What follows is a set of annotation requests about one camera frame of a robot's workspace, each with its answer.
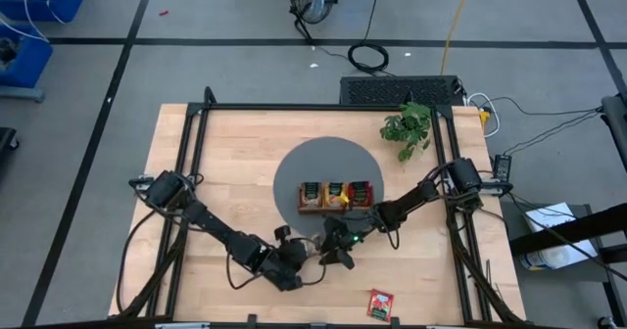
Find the black aluminium table frame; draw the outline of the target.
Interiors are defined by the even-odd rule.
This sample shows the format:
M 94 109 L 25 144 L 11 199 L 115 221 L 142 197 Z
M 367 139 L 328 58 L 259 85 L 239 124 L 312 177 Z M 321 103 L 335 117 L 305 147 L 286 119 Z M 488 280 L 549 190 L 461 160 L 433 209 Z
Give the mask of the black aluminium table frame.
M 366 110 L 332 110 L 330 105 L 254 105 L 261 109 L 209 111 L 200 173 L 199 198 L 235 229 L 274 243 L 273 229 L 285 224 L 272 196 L 272 180 L 282 159 L 300 143 L 323 136 L 353 141 L 372 154 L 381 168 L 384 199 L 396 199 L 437 163 L 433 141 L 406 164 L 392 142 L 380 138 L 383 120 L 392 115 Z M 458 146 L 480 170 L 490 167 L 477 110 L 452 107 Z M 187 104 L 163 104 L 145 172 L 175 167 Z M 505 225 L 484 212 L 474 214 L 483 265 L 507 306 L 525 318 Z M 126 254 L 121 304 L 140 292 L 156 264 L 164 220 L 154 215 L 133 237 Z M 393 294 L 392 315 L 403 324 L 462 324 L 461 304 L 443 202 L 413 212 L 400 230 L 400 249 L 386 235 L 374 234 L 352 252 L 353 270 L 327 268 L 325 279 L 293 292 L 279 292 L 264 279 L 235 291 L 227 283 L 226 252 L 210 235 L 191 232 L 177 291 L 174 318 L 190 321 L 242 322 L 256 314 L 261 323 L 382 324 L 366 314 L 371 289 Z

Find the white paper bag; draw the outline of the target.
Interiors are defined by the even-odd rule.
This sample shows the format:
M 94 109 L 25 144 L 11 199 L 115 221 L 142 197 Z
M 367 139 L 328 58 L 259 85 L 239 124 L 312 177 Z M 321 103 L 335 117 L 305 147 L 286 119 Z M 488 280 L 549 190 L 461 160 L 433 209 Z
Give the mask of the white paper bag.
M 576 219 L 566 203 L 539 208 L 525 213 L 524 219 L 533 233 L 543 231 Z M 562 245 L 519 257 L 522 266 L 529 270 L 553 270 L 572 265 L 598 255 L 590 240 L 579 241 L 575 247 Z

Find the black power adapter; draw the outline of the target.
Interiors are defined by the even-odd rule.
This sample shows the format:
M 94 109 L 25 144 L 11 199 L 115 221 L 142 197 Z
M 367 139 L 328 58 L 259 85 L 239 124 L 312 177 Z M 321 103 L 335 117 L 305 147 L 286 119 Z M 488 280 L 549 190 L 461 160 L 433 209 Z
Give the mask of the black power adapter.
M 493 163 L 494 176 L 501 181 L 509 182 L 511 162 L 512 156 L 495 155 Z

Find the wooden tea organizer box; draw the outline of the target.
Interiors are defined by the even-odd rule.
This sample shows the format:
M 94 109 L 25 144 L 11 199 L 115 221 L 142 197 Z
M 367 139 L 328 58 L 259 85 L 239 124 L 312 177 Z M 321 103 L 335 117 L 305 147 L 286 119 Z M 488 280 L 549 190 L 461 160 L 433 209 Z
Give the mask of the wooden tea organizer box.
M 338 214 L 343 214 L 346 212 L 352 212 L 352 211 L 367 211 L 369 210 L 373 205 L 373 197 L 374 197 L 374 192 L 372 195 L 372 205 L 369 208 L 353 208 L 351 206 L 351 203 L 349 203 L 346 207 L 339 209 L 339 208 L 328 208 L 323 201 L 323 189 L 324 189 L 324 184 L 328 183 L 328 182 L 320 182 L 321 183 L 321 197 L 322 197 L 322 206 L 320 208 L 301 208 L 300 207 L 300 186 L 299 186 L 299 197 L 298 197 L 298 212 L 299 213 L 338 213 Z M 349 184 L 351 182 L 342 182 L 345 183 L 347 185 L 347 196 L 349 198 L 349 193 L 348 193 L 348 187 Z

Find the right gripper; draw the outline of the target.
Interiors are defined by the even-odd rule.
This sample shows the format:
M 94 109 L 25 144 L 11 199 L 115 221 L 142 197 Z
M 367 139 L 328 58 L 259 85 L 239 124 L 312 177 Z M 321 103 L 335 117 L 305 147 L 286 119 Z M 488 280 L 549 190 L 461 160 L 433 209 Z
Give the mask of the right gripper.
M 350 251 L 358 243 L 375 230 L 374 220 L 366 218 L 337 218 L 326 219 L 326 233 L 317 235 L 318 247 L 326 249 L 319 260 L 319 265 L 341 263 L 348 269 L 355 267 Z

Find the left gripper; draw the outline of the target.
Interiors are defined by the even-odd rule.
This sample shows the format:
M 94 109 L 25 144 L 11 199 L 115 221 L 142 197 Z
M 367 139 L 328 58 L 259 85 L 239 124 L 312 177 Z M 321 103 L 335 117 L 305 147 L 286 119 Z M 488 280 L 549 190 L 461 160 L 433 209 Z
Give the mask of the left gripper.
M 276 228 L 273 233 L 275 240 L 279 242 L 277 249 L 279 258 L 291 268 L 300 270 L 303 265 L 315 262 L 316 256 L 308 255 L 307 246 L 317 248 L 316 241 L 299 237 L 290 238 L 291 228 L 288 225 Z

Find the green potted plant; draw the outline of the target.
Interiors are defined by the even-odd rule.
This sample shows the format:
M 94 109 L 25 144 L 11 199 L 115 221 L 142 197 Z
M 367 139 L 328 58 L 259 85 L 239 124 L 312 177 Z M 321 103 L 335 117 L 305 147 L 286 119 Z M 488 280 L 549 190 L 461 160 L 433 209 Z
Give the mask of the green potted plant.
M 397 159 L 404 163 L 409 161 L 415 152 L 424 151 L 430 146 L 430 129 L 431 110 L 424 105 L 407 102 L 400 105 L 400 112 L 397 115 L 384 119 L 379 134 L 383 140 L 402 145 Z

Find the black cart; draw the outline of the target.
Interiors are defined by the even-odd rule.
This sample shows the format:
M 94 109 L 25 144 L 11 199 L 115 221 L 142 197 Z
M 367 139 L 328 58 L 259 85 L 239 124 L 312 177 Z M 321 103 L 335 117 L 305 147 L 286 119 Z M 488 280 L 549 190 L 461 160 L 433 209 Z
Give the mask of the black cart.
M 17 130 L 11 127 L 0 127 L 0 167 L 9 159 L 12 152 L 20 147 Z

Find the black metal stand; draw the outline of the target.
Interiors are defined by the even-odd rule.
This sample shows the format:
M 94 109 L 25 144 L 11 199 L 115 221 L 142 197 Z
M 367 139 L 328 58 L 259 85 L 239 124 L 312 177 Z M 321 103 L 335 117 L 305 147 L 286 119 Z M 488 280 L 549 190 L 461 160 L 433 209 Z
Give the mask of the black metal stand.
M 588 205 L 570 205 L 575 220 L 533 233 L 524 219 L 525 213 L 546 207 L 527 202 L 502 205 L 512 255 L 519 258 L 530 252 L 562 245 L 575 247 L 579 241 L 590 240 L 598 255 L 563 267 L 558 273 L 570 276 L 573 281 L 602 283 L 614 322 L 627 324 L 627 309 L 622 307 L 627 304 L 627 298 L 620 297 L 615 284 L 617 278 L 627 282 L 627 273 L 609 267 L 612 263 L 627 263 L 627 243 L 605 247 L 601 240 L 602 236 L 615 232 L 623 232 L 627 237 L 627 203 L 598 212 Z

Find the grey metal bar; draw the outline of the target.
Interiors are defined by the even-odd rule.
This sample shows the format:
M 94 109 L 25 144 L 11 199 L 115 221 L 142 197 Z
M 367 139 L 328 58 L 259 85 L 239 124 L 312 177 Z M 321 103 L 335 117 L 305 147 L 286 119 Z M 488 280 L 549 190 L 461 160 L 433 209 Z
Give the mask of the grey metal bar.
M 627 171 L 627 104 L 621 95 L 602 98 L 603 121 L 608 126 L 622 164 Z

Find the yellow mango tea sachet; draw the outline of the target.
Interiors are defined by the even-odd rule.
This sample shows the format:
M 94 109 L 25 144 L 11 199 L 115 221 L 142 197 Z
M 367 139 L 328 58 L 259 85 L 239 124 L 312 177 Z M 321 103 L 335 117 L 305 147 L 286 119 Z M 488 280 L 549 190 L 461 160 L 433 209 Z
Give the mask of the yellow mango tea sachet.
M 343 206 L 340 203 L 339 196 L 344 193 L 347 196 L 347 185 L 342 182 L 328 182 L 324 184 L 323 201 L 328 208 L 339 208 Z

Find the black perforated computer case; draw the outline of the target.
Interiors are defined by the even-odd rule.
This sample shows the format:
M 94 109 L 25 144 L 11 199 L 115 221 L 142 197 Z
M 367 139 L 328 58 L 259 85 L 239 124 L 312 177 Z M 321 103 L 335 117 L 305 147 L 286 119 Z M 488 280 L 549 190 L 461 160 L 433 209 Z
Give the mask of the black perforated computer case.
M 340 80 L 342 105 L 398 106 L 404 102 L 433 107 L 462 106 L 466 91 L 454 75 L 345 76 Z

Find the grey round woven placemat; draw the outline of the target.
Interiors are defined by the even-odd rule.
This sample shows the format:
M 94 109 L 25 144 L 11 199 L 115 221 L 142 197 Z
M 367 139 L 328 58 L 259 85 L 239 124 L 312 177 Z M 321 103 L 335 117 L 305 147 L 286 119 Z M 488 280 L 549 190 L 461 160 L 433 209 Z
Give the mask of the grey round woven placemat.
M 312 237 L 324 232 L 320 213 L 298 212 L 299 188 L 303 182 L 368 181 L 373 200 L 383 201 L 384 182 L 374 156 L 363 146 L 339 137 L 320 137 L 292 149 L 281 161 L 273 180 L 273 198 L 278 212 L 293 231 Z

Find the red strawberry tea sachet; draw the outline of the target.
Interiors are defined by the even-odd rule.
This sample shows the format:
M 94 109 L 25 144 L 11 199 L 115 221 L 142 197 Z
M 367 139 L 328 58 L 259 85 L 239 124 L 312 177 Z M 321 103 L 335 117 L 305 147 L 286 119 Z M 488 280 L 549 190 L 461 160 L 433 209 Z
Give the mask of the red strawberry tea sachet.
M 372 205 L 372 185 L 368 181 L 354 181 L 348 187 L 349 200 L 353 208 L 369 208 Z
M 391 321 L 394 296 L 376 289 L 370 291 L 367 315 L 381 321 Z

